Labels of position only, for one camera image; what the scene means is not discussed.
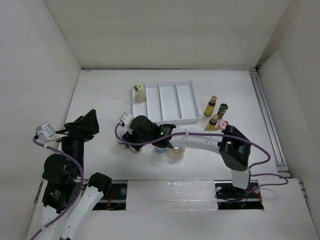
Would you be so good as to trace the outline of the black-cap spice bottle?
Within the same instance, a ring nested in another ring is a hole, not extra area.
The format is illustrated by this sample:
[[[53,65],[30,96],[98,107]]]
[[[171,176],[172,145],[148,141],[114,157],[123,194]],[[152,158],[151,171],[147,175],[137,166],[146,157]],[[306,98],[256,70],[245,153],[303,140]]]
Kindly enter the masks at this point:
[[[138,154],[142,151],[143,146],[130,145],[130,149],[133,153]]]

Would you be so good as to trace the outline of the red-label white-lid spice jar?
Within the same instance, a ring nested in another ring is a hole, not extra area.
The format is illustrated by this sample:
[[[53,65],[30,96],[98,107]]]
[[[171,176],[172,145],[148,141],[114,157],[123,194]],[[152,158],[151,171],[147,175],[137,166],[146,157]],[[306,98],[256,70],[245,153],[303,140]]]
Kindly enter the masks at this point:
[[[116,130],[116,137],[115,137],[117,141],[117,145],[124,150],[127,150],[129,148],[129,146],[123,142],[123,136],[126,134],[126,132],[127,131],[124,128],[120,127]]]

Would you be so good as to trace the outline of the blue-label tall spice jar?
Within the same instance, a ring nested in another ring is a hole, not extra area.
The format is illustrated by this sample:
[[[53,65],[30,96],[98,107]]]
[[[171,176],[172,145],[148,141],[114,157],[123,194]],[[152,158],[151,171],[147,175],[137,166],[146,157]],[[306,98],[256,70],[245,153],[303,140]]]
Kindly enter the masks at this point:
[[[154,152],[158,155],[162,155],[166,152],[166,148],[161,148],[161,147],[154,147]]]

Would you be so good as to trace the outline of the yellow-cap spice bottle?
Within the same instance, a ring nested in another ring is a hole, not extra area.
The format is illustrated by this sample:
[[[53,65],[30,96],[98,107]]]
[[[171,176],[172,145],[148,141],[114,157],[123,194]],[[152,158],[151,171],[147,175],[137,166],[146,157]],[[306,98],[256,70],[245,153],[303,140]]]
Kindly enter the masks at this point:
[[[146,90],[144,84],[137,84],[134,86],[135,100],[138,103],[143,103],[146,100]]]

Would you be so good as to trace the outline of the clear glass jar metal lid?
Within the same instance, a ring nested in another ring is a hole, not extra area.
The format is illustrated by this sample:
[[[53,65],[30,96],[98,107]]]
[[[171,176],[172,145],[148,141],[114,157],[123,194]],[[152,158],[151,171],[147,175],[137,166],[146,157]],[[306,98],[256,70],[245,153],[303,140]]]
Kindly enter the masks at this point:
[[[184,156],[185,148],[184,147],[167,148],[166,152],[170,158],[180,159]]]

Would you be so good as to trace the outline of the yellow bottle cork cap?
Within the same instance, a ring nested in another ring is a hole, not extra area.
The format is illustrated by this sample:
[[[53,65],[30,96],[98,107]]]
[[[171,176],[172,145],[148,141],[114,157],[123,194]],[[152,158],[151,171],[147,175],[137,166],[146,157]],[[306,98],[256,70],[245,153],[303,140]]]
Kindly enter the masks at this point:
[[[216,101],[217,101],[217,96],[215,95],[212,95],[205,110],[204,110],[204,115],[207,116],[207,117],[210,117],[212,116],[213,114],[213,111],[214,111],[214,108],[215,108],[215,105],[216,105]]]
[[[208,121],[205,131],[214,131],[218,122],[219,116],[214,114],[212,115],[211,119]]]

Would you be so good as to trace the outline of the pink-cap spice bottle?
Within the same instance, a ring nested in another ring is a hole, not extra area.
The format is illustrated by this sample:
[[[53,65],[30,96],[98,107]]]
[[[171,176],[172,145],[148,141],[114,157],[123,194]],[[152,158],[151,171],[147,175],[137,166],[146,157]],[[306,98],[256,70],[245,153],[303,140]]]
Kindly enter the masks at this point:
[[[229,122],[226,120],[221,120],[215,127],[215,131],[225,130],[226,127],[229,125]]]

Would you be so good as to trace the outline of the small dark-lid brown jar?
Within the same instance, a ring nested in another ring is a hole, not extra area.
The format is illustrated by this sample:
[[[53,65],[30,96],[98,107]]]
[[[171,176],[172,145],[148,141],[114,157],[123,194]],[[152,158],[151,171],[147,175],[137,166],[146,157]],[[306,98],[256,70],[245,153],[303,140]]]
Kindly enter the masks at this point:
[[[217,116],[219,120],[223,119],[223,116],[225,115],[226,111],[228,110],[228,105],[226,103],[222,103],[219,106],[218,112],[217,112]]]

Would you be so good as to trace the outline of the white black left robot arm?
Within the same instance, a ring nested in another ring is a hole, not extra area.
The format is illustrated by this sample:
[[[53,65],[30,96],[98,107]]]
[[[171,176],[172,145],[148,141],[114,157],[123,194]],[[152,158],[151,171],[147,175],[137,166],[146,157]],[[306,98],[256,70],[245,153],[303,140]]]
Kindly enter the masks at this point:
[[[55,131],[45,122],[35,130],[33,142],[53,151],[44,162],[47,181],[42,203],[42,227],[33,239],[74,240],[89,213],[104,198],[112,199],[112,179],[96,172],[85,183],[84,144],[99,133],[94,109]]]

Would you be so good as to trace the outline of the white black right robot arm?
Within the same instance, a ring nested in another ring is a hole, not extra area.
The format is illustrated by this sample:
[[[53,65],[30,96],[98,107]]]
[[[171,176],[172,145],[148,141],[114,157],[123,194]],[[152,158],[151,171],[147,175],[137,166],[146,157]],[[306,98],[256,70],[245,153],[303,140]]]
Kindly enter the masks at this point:
[[[126,133],[118,139],[136,152],[151,144],[158,149],[190,148],[219,154],[231,170],[232,193],[243,197],[249,192],[251,145],[236,127],[228,125],[221,133],[193,131],[174,124],[157,125],[144,115],[134,117],[128,113],[124,113],[119,121]]]

